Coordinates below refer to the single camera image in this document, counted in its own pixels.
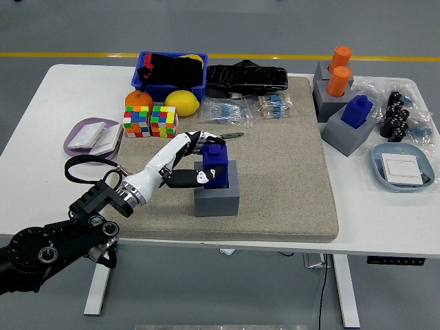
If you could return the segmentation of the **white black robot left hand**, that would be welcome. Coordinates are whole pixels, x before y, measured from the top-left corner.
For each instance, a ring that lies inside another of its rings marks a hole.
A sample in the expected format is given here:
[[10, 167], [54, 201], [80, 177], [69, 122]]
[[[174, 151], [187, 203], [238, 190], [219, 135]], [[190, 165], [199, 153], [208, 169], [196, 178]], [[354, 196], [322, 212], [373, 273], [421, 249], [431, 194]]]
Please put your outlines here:
[[202, 154], [205, 145], [224, 145], [223, 138], [204, 131], [185, 132], [176, 135], [146, 164], [144, 170], [129, 175], [116, 189], [119, 196], [131, 206], [147, 204], [156, 189], [166, 184], [170, 188], [198, 188], [218, 177], [224, 167], [210, 170], [176, 169], [187, 155]]

